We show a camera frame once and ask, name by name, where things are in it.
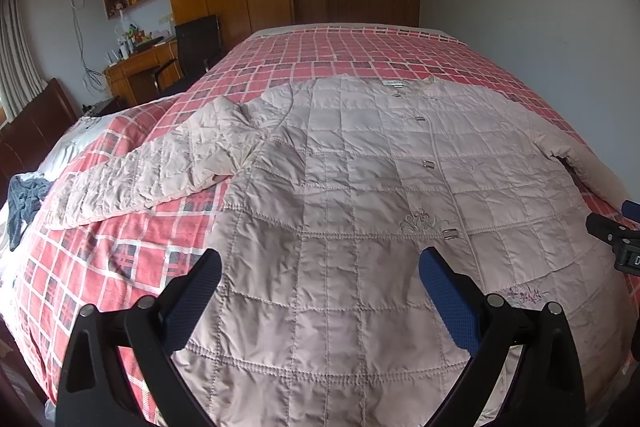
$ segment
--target plaid blanket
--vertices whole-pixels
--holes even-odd
[[[329,26],[249,38],[187,93],[115,118],[61,180],[161,136],[219,95],[247,102],[268,87],[343,73],[382,80],[419,80],[434,74],[489,87],[580,139],[523,83],[456,39],[398,28]],[[46,229],[42,213],[36,216],[23,239],[28,254],[15,282],[18,331],[12,333],[47,395],[56,397],[79,309],[85,303],[95,303],[102,311],[128,308],[143,295],[158,295],[173,277],[188,272],[202,253],[226,186],[63,232]],[[614,215],[588,190],[582,192],[592,210]],[[638,303],[640,282],[629,278],[627,285]],[[122,350],[122,358],[142,412],[153,420],[155,404],[129,349]]]

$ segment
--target office chair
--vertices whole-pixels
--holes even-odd
[[[217,15],[208,15],[175,27],[178,41],[178,57],[160,66],[154,73],[154,81],[161,96],[185,92],[224,57],[220,21]],[[184,75],[165,90],[160,90],[160,74],[175,61]]]

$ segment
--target electrical cable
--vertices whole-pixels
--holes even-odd
[[[99,94],[103,94],[107,91],[107,86],[102,82],[102,74],[99,71],[92,70],[86,64],[84,60],[84,38],[82,36],[82,29],[80,27],[80,23],[78,22],[78,14],[76,10],[84,8],[84,0],[82,0],[81,6],[76,6],[74,4],[74,0],[69,0],[71,4],[71,13],[73,17],[74,23],[74,33],[76,34],[76,42],[78,43],[78,51],[80,52],[80,62],[82,64],[82,68],[84,69],[84,75],[82,76],[82,83],[84,87],[91,92],[92,90],[98,92]]]

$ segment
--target white wall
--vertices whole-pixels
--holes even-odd
[[[81,0],[74,0],[81,6]],[[74,33],[72,8],[69,0],[20,0],[20,10],[31,54],[44,78],[58,78],[76,108],[107,98],[82,81],[84,69]],[[107,20],[103,0],[84,0],[84,7],[76,11],[84,41],[87,67],[102,71],[108,64],[106,52],[116,48],[120,26],[118,20]],[[149,0],[126,15],[140,29],[160,31],[169,29],[159,23],[171,13],[169,0]]]
[[[552,105],[640,200],[640,0],[422,0]]]

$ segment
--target curtain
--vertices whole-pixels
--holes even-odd
[[[8,121],[45,88],[33,64],[18,0],[0,0],[0,103]]]

